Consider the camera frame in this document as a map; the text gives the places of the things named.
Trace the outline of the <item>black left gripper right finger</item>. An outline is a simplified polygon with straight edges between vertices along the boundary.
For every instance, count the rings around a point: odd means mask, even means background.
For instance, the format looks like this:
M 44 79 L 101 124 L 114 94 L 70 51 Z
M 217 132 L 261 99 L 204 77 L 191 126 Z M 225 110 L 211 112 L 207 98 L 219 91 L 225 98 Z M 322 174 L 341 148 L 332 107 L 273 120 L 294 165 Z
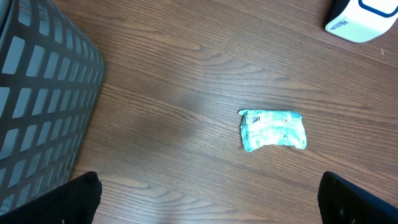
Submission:
M 327 171 L 318 189 L 323 224 L 397 224 L 397 208 Z

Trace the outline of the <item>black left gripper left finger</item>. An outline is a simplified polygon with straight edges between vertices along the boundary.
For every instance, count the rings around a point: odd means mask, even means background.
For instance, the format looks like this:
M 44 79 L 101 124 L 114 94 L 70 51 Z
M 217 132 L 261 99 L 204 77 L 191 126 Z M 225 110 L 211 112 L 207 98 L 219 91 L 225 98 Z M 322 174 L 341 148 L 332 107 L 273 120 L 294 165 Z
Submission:
M 91 224 L 100 205 L 101 194 L 98 175 L 90 171 L 1 215 L 1 224 Z

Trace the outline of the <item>teal wet wipes pack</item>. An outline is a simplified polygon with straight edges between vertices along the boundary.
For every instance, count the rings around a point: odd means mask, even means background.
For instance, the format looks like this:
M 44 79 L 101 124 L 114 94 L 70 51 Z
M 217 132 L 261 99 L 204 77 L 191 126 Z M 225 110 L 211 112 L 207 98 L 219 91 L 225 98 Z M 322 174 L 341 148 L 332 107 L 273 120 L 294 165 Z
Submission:
M 293 146 L 305 149 L 307 135 L 302 115 L 296 111 L 240 110 L 240 133 L 247 152 L 262 146 Z

